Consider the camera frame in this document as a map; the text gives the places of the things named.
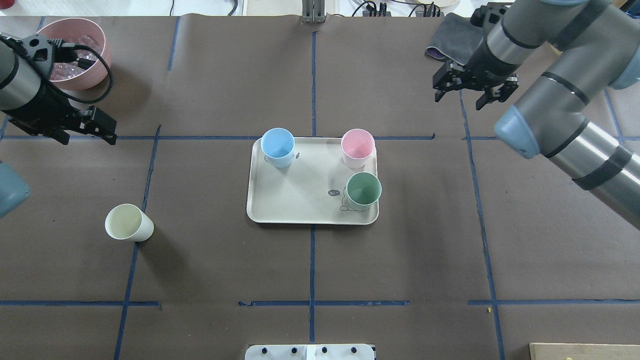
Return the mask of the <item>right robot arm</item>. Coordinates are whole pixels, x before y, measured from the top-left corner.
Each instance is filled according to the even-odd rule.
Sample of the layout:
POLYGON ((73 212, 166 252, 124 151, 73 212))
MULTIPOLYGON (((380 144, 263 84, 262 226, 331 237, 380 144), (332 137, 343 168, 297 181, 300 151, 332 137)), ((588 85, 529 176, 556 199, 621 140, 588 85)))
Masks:
POLYGON ((583 109, 604 89, 639 80, 639 23, 610 0, 516 0, 491 24, 466 64, 433 76, 435 101, 482 91, 475 107, 504 102, 517 69, 545 43, 558 59, 500 117, 494 134, 523 158, 544 155, 583 191, 639 227, 639 157, 583 109))

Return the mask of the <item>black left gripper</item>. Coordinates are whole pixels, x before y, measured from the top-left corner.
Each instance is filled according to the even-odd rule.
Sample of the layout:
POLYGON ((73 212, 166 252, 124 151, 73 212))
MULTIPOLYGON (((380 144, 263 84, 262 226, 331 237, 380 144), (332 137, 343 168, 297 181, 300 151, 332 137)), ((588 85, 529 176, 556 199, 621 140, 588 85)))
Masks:
POLYGON ((117 122, 108 114, 95 105, 80 111, 66 96, 46 85, 41 85, 26 104, 7 110, 7 115, 10 123, 28 135, 42 135, 64 146, 71 139, 66 130, 79 132, 81 137, 101 139, 109 145, 115 145, 118 139, 117 122))

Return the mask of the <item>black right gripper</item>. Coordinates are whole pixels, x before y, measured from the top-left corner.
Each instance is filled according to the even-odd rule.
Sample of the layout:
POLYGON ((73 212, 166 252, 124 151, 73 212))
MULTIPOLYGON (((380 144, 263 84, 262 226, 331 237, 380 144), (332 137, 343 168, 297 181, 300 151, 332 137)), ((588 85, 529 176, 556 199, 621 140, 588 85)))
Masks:
POLYGON ((506 63, 496 57, 483 42, 464 65, 445 61, 432 77, 434 101, 438 103, 448 92, 470 89, 484 91, 475 102, 475 109, 494 102, 504 103, 519 88, 519 78, 512 75, 519 64, 506 63))

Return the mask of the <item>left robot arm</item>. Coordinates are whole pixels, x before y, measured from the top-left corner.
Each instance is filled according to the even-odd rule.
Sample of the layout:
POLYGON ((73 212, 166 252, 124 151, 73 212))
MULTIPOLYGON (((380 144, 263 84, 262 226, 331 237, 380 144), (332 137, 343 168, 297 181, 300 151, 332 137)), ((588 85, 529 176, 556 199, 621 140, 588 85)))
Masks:
POLYGON ((49 39, 41 34, 26 38, 1 34, 1 111, 7 120, 30 136, 43 136, 62 145, 70 140, 69 132, 91 135, 110 145, 117 141, 117 122, 96 107, 110 93, 114 76, 105 59, 93 48, 61 38, 49 39), (109 84, 102 95, 87 100, 72 96, 53 84, 54 63, 76 63, 82 69, 95 64, 78 56, 87 51, 96 57, 107 72, 109 84))

